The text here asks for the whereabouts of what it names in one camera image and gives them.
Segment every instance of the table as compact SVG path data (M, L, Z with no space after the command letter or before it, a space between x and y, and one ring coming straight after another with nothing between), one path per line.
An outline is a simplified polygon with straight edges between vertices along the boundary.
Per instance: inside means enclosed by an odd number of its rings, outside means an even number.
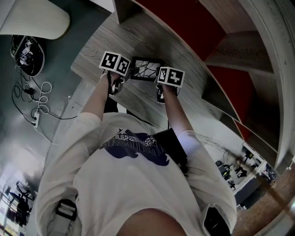
M212 118L219 111L200 100L210 75L205 64L171 31L161 26L144 12L139 12L122 24L113 13L92 35L81 50L71 69L82 78L96 84L102 70L98 67L105 51L117 52L132 59L133 56L162 59L171 67L186 71L180 102L190 121L197 124L198 114ZM112 97L140 119L159 129L167 129L165 105L157 103L156 87L151 82L129 80L122 91Z

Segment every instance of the person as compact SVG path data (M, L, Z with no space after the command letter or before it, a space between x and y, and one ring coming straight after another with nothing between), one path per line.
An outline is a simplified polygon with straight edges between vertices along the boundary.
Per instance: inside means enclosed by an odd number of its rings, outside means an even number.
M230 235L235 198L173 89L163 87L165 107L187 155L186 176L153 138L153 126L130 114L104 113L108 87L102 75L44 172L35 203L39 235ZM77 207L66 230L56 214L62 199Z

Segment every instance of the black and white marker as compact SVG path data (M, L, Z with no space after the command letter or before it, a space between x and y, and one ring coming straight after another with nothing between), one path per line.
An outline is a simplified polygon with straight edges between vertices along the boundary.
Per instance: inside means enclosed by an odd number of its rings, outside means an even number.
M105 52L100 61L99 68L116 72L122 76L126 76L130 60L118 53Z
M157 80L157 100L158 103L165 103L163 96L162 84L167 84L174 87L175 95L178 95L179 90L183 86L185 72L171 67L161 67Z

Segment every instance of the shelf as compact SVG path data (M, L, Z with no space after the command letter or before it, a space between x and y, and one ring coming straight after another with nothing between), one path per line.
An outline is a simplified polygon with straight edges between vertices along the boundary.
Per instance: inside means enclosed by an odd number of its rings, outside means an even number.
M226 35L210 12L198 1L182 0L181 4L170 0L132 1L163 21L203 61Z
M227 126L230 130L232 130L236 135L238 135L241 139L243 139L238 127L236 126L234 120L226 114L223 114L219 120L225 126Z
M208 66L208 69L232 104L232 109L236 113L236 116L232 117L243 122L251 108L255 94L249 73L217 66Z
M250 16L237 0L199 0L199 2L212 14L227 34L256 30Z
M247 139L247 144L253 148L268 164L274 168L277 159L277 152L265 144L259 137L256 135L251 135Z
M273 150L278 151L280 113L277 106L256 100L243 125L263 139Z
M207 80L202 99L211 103L213 106L217 107L229 116L238 119L230 102L220 89L219 85L212 78Z
M275 166L277 151L270 147L264 140L262 140L255 133L251 132L244 125L235 121L244 141L253 148L264 160L266 160L272 167Z
M254 149L265 161L267 161L272 167L275 166L277 152L273 150L265 141L251 132L244 125L233 120L226 114L223 114L220 118L220 122L226 125L230 130L235 132L240 138L242 138L252 149Z
M205 64L274 77L258 31L228 34L208 56Z
M266 104L279 107L277 81L273 77L249 73L259 100Z
M113 0L117 23L120 24L141 8L130 0Z
M246 141L251 136L251 134L252 134L251 131L248 130L245 126L243 126L239 122L237 122L236 120L234 120L234 122L235 122L239 132L241 133L243 140Z

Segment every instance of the tiled floor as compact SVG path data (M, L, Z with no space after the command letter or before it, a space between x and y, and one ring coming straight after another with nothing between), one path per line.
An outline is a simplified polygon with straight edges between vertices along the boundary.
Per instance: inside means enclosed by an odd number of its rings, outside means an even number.
M52 84L47 105L51 112L61 116L69 103L69 96L73 95L81 81L70 66L109 13L88 0L51 1L70 14L71 26L62 38L45 40L45 66L35 80L39 86L44 81ZM13 190L16 181L37 191L50 143L25 121L12 103L12 88L16 81L20 81L20 76L14 71L15 62L10 56L10 46L11 36L0 35L0 191L4 184L10 185ZM28 84L36 88L32 81ZM21 99L15 98L15 101L29 117L31 109L37 106L34 102L24 103ZM58 119L41 114L38 130L52 139L58 125Z

